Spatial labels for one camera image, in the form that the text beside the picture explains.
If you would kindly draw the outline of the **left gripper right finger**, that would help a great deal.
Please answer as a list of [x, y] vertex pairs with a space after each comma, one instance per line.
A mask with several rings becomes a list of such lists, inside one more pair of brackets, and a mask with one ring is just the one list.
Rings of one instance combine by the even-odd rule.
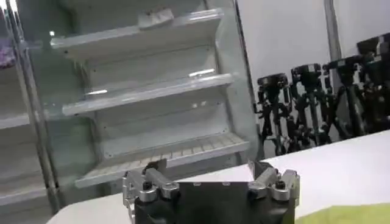
[[280, 173], [277, 168], [262, 161], [249, 161], [247, 165], [254, 177], [247, 184], [254, 198], [270, 196], [275, 201], [300, 200], [300, 175], [295, 170], [287, 169]]

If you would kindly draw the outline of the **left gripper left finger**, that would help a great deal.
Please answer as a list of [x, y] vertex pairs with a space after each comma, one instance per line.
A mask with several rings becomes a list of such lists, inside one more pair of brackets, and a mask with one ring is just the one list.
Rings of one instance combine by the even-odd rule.
[[142, 171], [126, 171], [122, 178], [123, 205], [129, 208], [136, 198], [143, 203], [152, 203], [158, 196], [167, 200], [175, 199], [180, 185], [163, 175], [166, 166], [167, 159], [160, 159], [149, 162]]

